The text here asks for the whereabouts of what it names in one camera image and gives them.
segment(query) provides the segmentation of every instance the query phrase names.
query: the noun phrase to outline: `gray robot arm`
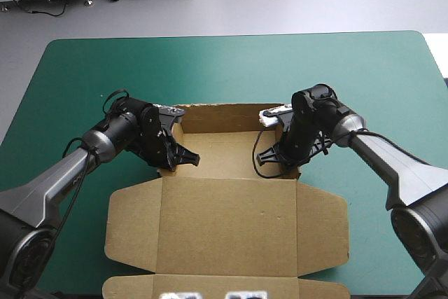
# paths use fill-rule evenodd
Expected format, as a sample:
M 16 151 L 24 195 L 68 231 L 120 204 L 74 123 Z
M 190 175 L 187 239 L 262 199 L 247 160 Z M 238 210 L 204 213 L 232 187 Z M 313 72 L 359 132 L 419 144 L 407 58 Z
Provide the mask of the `gray robot arm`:
M 108 97 L 125 92 L 118 90 Z M 60 229 L 60 202 L 84 177 L 122 150 L 150 166 L 173 171 L 177 165 L 198 165 L 199 156 L 176 142 L 174 123 L 182 109 L 120 97 L 104 119 L 88 130 L 82 145 L 29 183 L 0 192 L 0 298 L 53 299 L 35 289 Z
M 434 167 L 386 137 L 338 100 L 328 85 L 296 92 L 290 106 L 260 112 L 266 126 L 283 126 L 280 141 L 257 155 L 259 165 L 286 169 L 309 162 L 332 144 L 352 148 L 389 186 L 386 209 L 414 262 L 425 274 L 408 299 L 448 298 L 448 170 Z

